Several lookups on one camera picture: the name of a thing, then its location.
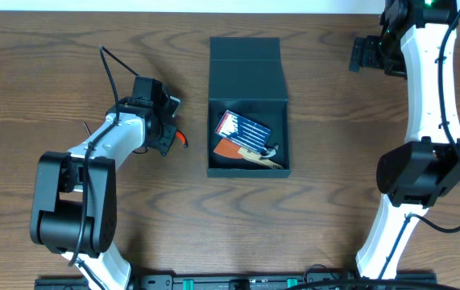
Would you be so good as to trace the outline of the red handled cutting pliers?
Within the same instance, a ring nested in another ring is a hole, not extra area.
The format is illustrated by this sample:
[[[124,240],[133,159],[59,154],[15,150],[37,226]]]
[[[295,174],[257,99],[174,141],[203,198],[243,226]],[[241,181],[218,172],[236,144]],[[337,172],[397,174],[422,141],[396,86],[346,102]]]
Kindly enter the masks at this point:
[[[181,141],[181,143],[182,143],[184,148],[189,147],[188,139],[186,138],[186,136],[180,130],[176,131],[176,137]]]

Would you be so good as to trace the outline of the blue screwdriver set case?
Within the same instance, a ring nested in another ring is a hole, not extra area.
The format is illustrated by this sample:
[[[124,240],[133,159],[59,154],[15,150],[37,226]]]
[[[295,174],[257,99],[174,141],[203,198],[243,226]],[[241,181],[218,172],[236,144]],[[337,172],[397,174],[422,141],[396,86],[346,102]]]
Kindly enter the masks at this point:
[[[266,143],[271,130],[235,112],[226,110],[216,126],[215,133],[232,143],[257,154],[267,152]]]

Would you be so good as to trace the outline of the orange scraper wooden handle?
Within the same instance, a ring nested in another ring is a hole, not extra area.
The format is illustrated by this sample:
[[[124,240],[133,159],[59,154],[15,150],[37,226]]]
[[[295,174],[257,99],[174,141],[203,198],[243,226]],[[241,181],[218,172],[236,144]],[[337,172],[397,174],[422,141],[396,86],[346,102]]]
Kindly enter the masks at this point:
[[[246,160],[254,164],[258,164],[270,169],[283,169],[284,167],[269,159],[263,158],[261,155],[247,150],[244,147],[232,143],[228,139],[222,139],[218,145],[213,149],[213,152],[222,157],[233,160]]]

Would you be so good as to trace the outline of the steel claw hammer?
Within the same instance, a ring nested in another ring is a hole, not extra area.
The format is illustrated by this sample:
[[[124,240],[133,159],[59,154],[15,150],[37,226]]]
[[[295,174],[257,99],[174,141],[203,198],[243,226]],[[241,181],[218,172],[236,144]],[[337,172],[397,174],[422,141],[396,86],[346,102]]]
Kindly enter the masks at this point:
[[[276,143],[272,147],[263,147],[262,151],[260,152],[260,155],[263,159],[270,159],[277,153],[279,148],[280,148],[280,145],[278,143]]]

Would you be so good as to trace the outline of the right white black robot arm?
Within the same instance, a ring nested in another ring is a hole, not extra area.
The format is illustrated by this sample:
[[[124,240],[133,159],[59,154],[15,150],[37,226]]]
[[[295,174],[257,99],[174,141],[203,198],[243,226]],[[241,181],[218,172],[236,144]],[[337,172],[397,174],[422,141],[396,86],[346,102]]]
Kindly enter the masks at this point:
[[[457,233],[425,215],[460,181],[460,122],[455,101],[454,44],[460,19],[456,0],[388,0],[380,35],[354,41],[350,70],[377,68],[408,86],[404,144],[382,155],[376,182],[382,196],[362,248],[361,277],[393,280],[418,222]]]

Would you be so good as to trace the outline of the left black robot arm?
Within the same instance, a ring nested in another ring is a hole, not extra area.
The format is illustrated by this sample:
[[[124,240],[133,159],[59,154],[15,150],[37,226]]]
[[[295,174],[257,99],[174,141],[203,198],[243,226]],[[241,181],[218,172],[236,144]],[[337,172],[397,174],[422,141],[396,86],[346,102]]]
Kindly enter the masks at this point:
[[[160,81],[136,77],[132,94],[117,101],[84,142],[39,159],[31,240],[65,257],[91,289],[138,287],[131,264],[114,243],[116,172],[139,148],[168,154],[179,104]]]

